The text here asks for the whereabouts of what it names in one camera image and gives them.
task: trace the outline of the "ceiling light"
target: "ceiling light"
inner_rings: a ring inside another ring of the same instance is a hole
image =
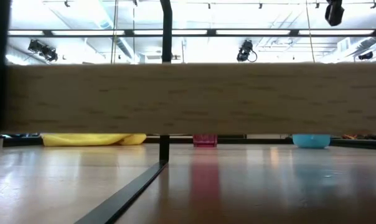
[[[163,30],[134,30],[136,35],[163,35]]]
[[[44,35],[41,30],[9,30],[8,35]]]
[[[207,30],[173,30],[173,35],[205,35]]]
[[[218,35],[287,35],[290,30],[217,30]]]
[[[367,35],[373,33],[373,30],[312,30],[311,35]],[[299,31],[299,35],[309,35],[309,30]]]
[[[53,35],[81,35],[81,36],[90,36],[90,35],[124,35],[124,30],[53,30],[51,31]]]

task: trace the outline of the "yellow bag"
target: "yellow bag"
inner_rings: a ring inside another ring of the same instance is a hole
[[[42,134],[45,146],[124,146],[142,144],[145,134]]]

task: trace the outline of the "wooden beam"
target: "wooden beam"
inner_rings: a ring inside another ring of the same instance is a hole
[[[5,133],[376,133],[376,64],[9,67]]]

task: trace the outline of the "blue bowl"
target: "blue bowl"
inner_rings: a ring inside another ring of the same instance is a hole
[[[323,149],[331,143],[331,135],[294,134],[293,143],[301,148]]]

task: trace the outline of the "stage light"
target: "stage light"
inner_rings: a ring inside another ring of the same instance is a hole
[[[371,59],[374,56],[373,52],[368,52],[366,54],[362,54],[358,56],[359,60]]]
[[[256,55],[256,59],[249,60],[250,53],[254,53]],[[239,49],[237,61],[238,62],[245,62],[245,61],[255,62],[255,61],[257,61],[257,54],[256,54],[256,52],[253,51],[253,44],[252,44],[251,40],[245,40],[243,42],[242,46]]]
[[[344,9],[342,0],[327,0],[329,4],[326,7],[325,19],[331,26],[337,26],[342,22]]]
[[[58,54],[56,53],[56,49],[41,44],[38,40],[31,40],[29,47],[27,49],[30,50],[33,54],[39,54],[41,57],[44,57],[49,62],[58,60]]]

